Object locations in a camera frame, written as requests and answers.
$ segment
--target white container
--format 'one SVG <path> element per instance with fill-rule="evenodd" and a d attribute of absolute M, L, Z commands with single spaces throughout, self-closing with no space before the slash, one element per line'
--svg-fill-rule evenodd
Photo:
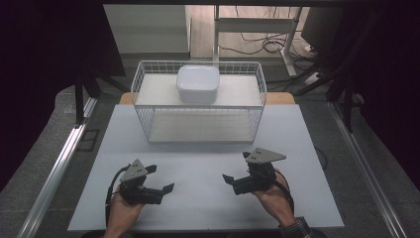
<path fill-rule="evenodd" d="M 212 104 L 217 98 L 219 81 L 219 69 L 214 66 L 182 66 L 176 78 L 179 98 L 185 103 Z"/>

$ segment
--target white wire basket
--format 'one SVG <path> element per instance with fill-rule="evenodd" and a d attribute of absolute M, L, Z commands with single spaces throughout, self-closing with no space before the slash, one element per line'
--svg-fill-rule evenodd
<path fill-rule="evenodd" d="M 188 104 L 176 88 L 185 65 L 216 66 L 220 81 L 211 104 Z M 150 143 L 252 143 L 266 100 L 263 70 L 254 61 L 141 61 L 132 100 Z"/>

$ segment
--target human hand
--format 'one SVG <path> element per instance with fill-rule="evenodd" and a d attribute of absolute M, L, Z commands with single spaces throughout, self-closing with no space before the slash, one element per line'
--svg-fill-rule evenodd
<path fill-rule="evenodd" d="M 280 171 L 278 169 L 275 170 L 275 179 L 289 189 L 287 182 Z M 282 227 L 287 227 L 296 223 L 296 218 L 293 215 L 286 195 L 274 184 L 266 191 L 254 191 L 252 194 L 259 199 L 265 211 L 274 217 Z"/>
<path fill-rule="evenodd" d="M 118 186 L 111 199 L 111 212 L 104 238 L 121 237 L 136 222 L 145 206 L 142 203 L 130 205 L 118 192 L 119 190 Z"/>

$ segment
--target white shelf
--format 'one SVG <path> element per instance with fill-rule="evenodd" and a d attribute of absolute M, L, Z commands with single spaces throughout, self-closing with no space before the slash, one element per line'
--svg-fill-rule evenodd
<path fill-rule="evenodd" d="M 147 73 L 136 105 L 195 105 L 179 99 L 176 74 Z M 262 107 L 258 81 L 254 75 L 221 74 L 217 99 L 211 106 Z"/>

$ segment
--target white tabletop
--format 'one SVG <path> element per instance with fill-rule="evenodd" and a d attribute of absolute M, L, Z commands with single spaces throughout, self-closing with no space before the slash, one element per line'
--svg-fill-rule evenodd
<path fill-rule="evenodd" d="M 274 162 L 291 187 L 295 215 L 311 227 L 344 226 L 298 105 L 269 105 L 253 144 L 149 144 L 132 105 L 117 105 L 68 230 L 105 229 L 105 196 L 114 174 L 140 159 L 157 165 L 145 186 L 175 183 L 161 205 L 147 205 L 140 231 L 275 229 L 251 194 L 235 195 L 222 174 L 248 176 L 242 152 L 260 147 L 287 156 Z"/>

